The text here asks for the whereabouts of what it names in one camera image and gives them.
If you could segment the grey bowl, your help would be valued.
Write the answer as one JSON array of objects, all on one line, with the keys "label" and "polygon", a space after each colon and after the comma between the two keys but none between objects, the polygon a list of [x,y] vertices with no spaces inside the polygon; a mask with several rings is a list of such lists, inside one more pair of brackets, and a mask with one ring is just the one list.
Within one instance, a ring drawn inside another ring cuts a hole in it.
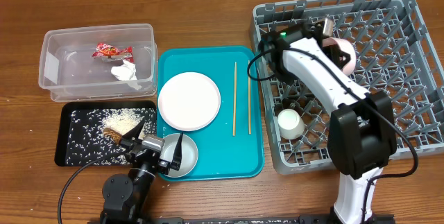
[{"label": "grey bowl", "polygon": [[[173,153],[176,147],[176,144],[179,140],[180,134],[174,133],[167,135],[164,140],[164,147],[162,149],[162,154],[160,156],[161,159],[171,162],[173,159]],[[174,170],[170,169],[169,174],[166,175],[168,178],[183,178],[194,169],[195,165],[198,161],[198,148],[195,142],[191,137],[187,135],[182,136],[182,160],[180,169]]]}]

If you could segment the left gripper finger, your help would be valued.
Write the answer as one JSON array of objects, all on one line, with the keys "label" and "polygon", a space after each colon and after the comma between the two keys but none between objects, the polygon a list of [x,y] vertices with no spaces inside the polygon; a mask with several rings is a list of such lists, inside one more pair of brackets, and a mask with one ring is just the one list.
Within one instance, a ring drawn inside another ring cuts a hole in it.
[{"label": "left gripper finger", "polygon": [[144,124],[145,120],[142,119],[134,128],[132,128],[126,134],[124,134],[122,136],[122,139],[127,139],[127,140],[139,139],[139,135],[143,130]]},{"label": "left gripper finger", "polygon": [[182,138],[183,138],[183,133],[181,132],[178,138],[178,141],[176,143],[174,152],[173,152],[173,157],[172,157],[172,161],[171,161],[171,168],[172,169],[179,169],[181,166],[181,161],[182,161]]}]

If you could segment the pink round plate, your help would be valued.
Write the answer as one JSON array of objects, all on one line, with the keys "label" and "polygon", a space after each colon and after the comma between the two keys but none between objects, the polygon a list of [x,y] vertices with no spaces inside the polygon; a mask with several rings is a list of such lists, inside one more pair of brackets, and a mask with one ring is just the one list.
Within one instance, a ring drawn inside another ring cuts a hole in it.
[{"label": "pink round plate", "polygon": [[216,118],[221,94],[208,76],[184,72],[165,82],[157,106],[160,116],[169,126],[191,132],[208,126]]}]

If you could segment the white tissue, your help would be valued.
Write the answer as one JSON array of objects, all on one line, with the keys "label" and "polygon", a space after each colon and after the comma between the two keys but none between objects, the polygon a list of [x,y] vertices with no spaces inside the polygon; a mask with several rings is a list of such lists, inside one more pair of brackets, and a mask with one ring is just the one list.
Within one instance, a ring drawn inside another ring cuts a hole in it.
[{"label": "white tissue", "polygon": [[111,74],[117,80],[126,82],[126,84],[133,89],[140,90],[142,88],[137,82],[136,65],[130,61],[123,60],[122,65],[112,67]]}]

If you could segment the rice and food scraps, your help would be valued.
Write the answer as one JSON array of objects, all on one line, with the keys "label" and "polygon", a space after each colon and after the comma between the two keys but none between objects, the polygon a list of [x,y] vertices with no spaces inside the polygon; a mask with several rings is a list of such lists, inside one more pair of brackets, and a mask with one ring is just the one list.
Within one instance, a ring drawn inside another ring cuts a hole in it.
[{"label": "rice and food scraps", "polygon": [[105,155],[121,152],[123,148],[104,135],[106,128],[123,135],[143,121],[140,139],[147,134],[154,135],[156,129],[153,108],[75,110],[69,116],[66,166],[83,166]]}]

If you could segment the wooden chopstick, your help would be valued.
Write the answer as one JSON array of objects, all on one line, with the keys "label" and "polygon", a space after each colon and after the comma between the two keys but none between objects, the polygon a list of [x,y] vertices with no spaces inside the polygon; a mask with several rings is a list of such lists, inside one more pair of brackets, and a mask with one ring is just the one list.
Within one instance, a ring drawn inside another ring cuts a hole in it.
[{"label": "wooden chopstick", "polygon": [[237,127],[237,62],[234,62],[234,91],[233,91],[233,118],[232,118],[232,136],[236,135]]},{"label": "wooden chopstick", "polygon": [[251,118],[251,80],[249,75],[250,61],[248,61],[247,75],[248,75],[248,134],[252,134],[252,118]]}]

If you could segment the beige ceramic cup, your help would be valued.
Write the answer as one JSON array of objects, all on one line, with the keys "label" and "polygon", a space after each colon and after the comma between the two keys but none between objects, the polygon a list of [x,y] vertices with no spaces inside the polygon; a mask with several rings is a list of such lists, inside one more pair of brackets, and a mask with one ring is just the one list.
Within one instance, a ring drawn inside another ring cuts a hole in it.
[{"label": "beige ceramic cup", "polygon": [[305,124],[300,115],[292,109],[282,110],[277,116],[280,136],[285,139],[297,139],[304,130]]}]

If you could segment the pink bowl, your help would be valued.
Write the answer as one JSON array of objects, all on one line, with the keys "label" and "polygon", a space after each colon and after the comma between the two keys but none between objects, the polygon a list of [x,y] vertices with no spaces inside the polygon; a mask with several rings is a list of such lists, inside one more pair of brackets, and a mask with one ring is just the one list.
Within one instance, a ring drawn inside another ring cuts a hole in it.
[{"label": "pink bowl", "polygon": [[329,46],[332,46],[332,45],[338,45],[342,51],[350,54],[351,61],[343,69],[341,69],[341,71],[345,75],[349,76],[355,70],[355,66],[357,63],[355,48],[353,47],[353,45],[349,41],[347,41],[345,39],[340,39],[340,38],[335,38],[335,37],[329,37],[327,39],[324,39],[323,45],[322,45],[322,50],[323,50],[324,54],[329,59],[330,59]]}]

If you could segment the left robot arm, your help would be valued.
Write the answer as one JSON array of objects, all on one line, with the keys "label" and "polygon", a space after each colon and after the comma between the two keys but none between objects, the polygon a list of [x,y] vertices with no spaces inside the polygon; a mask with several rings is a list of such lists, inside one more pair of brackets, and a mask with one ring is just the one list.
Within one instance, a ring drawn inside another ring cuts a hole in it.
[{"label": "left robot arm", "polygon": [[111,128],[103,131],[115,144],[125,148],[124,156],[132,167],[127,174],[116,174],[105,181],[101,223],[147,223],[142,217],[142,207],[156,175],[166,175],[181,166],[183,134],[179,135],[173,157],[168,161],[161,158],[165,140],[153,135],[139,138],[144,123],[140,121],[124,135]]}]

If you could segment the red snack wrapper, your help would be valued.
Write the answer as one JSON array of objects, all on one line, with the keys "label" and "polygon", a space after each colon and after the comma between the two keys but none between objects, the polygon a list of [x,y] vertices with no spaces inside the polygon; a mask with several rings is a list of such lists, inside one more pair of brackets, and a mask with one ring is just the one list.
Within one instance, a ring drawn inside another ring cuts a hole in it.
[{"label": "red snack wrapper", "polygon": [[124,49],[119,49],[115,46],[98,43],[96,51],[92,54],[93,58],[101,58],[104,62],[112,62],[117,60],[125,60],[131,63],[134,62],[133,48],[131,46]]}]

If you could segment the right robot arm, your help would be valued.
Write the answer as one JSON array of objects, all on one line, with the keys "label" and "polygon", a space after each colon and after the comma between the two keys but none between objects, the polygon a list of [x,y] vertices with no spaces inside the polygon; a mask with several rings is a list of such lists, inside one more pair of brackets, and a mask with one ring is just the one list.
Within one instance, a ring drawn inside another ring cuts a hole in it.
[{"label": "right robot arm", "polygon": [[376,182],[397,150],[393,106],[384,92],[370,93],[344,74],[355,50],[332,37],[331,20],[270,31],[258,44],[273,77],[301,80],[330,118],[327,150],[340,173],[329,223],[394,223],[371,209]]}]

